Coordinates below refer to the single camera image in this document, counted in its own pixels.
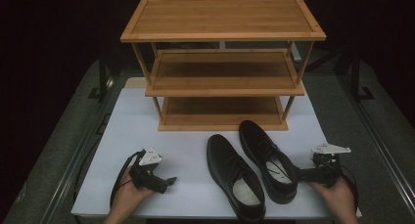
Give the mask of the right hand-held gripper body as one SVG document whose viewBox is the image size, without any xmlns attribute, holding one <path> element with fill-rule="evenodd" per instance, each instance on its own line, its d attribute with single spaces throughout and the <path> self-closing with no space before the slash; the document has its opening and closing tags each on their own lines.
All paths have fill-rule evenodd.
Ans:
<svg viewBox="0 0 415 224">
<path fill-rule="evenodd" d="M 340 154 L 349 154 L 351 149 L 324 143 L 311 151 L 315 168 L 313 180 L 326 187 L 332 187 L 343 174 Z"/>
</svg>

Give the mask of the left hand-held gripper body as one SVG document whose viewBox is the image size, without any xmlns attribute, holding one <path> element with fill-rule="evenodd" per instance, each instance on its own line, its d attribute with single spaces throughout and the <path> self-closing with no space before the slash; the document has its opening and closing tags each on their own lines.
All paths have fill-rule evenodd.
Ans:
<svg viewBox="0 0 415 224">
<path fill-rule="evenodd" d="M 135 156 L 136 159 L 129 171 L 134 186 L 149 189 L 148 185 L 150 183 L 161 183 L 161 178 L 153 173 L 161 162 L 159 153 L 153 147 L 150 147 L 148 150 L 137 152 Z"/>
</svg>

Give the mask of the black leather shoe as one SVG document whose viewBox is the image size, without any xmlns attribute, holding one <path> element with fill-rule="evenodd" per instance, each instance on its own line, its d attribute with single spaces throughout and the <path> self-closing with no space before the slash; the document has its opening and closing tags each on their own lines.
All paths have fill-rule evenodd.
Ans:
<svg viewBox="0 0 415 224">
<path fill-rule="evenodd" d="M 241 222 L 263 220 L 266 207 L 260 181 L 222 135 L 212 135 L 207 141 L 207 167 Z"/>
<path fill-rule="evenodd" d="M 258 167 L 268 196 L 276 203 L 291 202 L 297 194 L 297 168 L 255 122 L 244 120 L 239 126 L 242 148 Z"/>
</svg>

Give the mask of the three-tier bamboo shoe rack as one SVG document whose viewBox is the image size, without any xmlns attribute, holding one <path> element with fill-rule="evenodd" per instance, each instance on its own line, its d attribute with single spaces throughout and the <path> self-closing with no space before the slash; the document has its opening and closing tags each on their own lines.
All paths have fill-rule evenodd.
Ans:
<svg viewBox="0 0 415 224">
<path fill-rule="evenodd" d="M 295 43 L 326 34 L 303 0 L 141 0 L 120 40 L 151 44 L 142 69 L 164 131 L 287 129 L 304 67 Z"/>
</svg>

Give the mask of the person's left hand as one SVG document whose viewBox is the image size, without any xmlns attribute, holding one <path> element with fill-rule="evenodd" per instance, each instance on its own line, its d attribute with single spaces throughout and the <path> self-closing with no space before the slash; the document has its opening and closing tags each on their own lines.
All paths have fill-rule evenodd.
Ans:
<svg viewBox="0 0 415 224">
<path fill-rule="evenodd" d="M 121 186 L 115 193 L 111 214 L 118 217 L 128 217 L 146 199 L 155 194 L 154 191 L 146 188 L 136 188 L 129 175 L 130 168 L 127 168 L 121 178 Z"/>
</svg>

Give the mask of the person's right hand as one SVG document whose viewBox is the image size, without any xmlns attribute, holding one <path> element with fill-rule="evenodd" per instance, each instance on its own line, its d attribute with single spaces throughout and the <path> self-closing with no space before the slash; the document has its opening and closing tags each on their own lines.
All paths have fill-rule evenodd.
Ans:
<svg viewBox="0 0 415 224">
<path fill-rule="evenodd" d="M 309 186 L 322 197 L 335 218 L 341 215 L 356 216 L 353 193 L 343 178 L 339 178 L 331 188 L 316 182 L 310 182 Z"/>
</svg>

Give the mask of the black metal stand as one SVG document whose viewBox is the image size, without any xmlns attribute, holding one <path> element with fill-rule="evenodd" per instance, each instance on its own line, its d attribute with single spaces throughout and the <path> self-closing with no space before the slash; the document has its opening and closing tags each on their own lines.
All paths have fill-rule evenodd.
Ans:
<svg viewBox="0 0 415 224">
<path fill-rule="evenodd" d="M 360 77 L 360 59 L 357 53 L 352 50 L 351 58 L 351 74 L 350 74 L 350 92 L 353 99 L 360 103 L 362 100 L 374 100 L 374 96 L 368 87 L 361 87 L 359 85 Z"/>
<path fill-rule="evenodd" d="M 99 73 L 99 86 L 93 88 L 88 96 L 89 99 L 97 99 L 99 103 L 102 103 L 109 92 L 111 87 L 111 74 L 109 71 L 109 53 L 103 51 L 98 59 L 98 73 Z"/>
</svg>

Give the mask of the metal rail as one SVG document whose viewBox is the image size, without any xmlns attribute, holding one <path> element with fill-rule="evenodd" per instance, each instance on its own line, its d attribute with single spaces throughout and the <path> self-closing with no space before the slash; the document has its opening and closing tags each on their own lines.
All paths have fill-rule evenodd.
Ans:
<svg viewBox="0 0 415 224">
<path fill-rule="evenodd" d="M 395 162 L 394 158 L 392 157 L 389 149 L 387 148 L 387 144 L 381 137 L 379 131 L 376 129 L 369 114 L 361 105 L 361 103 L 357 101 L 355 97 L 352 96 L 351 92 L 349 91 L 348 82 L 346 78 L 339 77 L 338 80 L 340 82 L 340 85 L 346 91 L 348 99 L 351 101 L 351 104 L 357 112 L 360 120 L 363 122 L 363 125 L 368 131 L 372 139 L 372 142 L 375 145 L 375 151 L 377 152 L 381 161 L 386 167 L 386 170 L 388 171 L 388 174 L 390 175 L 398 192 L 400 193 L 407 207 L 415 214 L 415 191 L 413 190 L 412 186 L 408 183 L 407 179 L 405 178 L 402 171 Z"/>
<path fill-rule="evenodd" d="M 42 155 L 47 176 L 45 208 L 35 224 L 81 224 L 71 209 L 113 111 L 119 89 L 112 85 L 105 97 L 94 90 L 76 94 L 60 119 Z"/>
</svg>

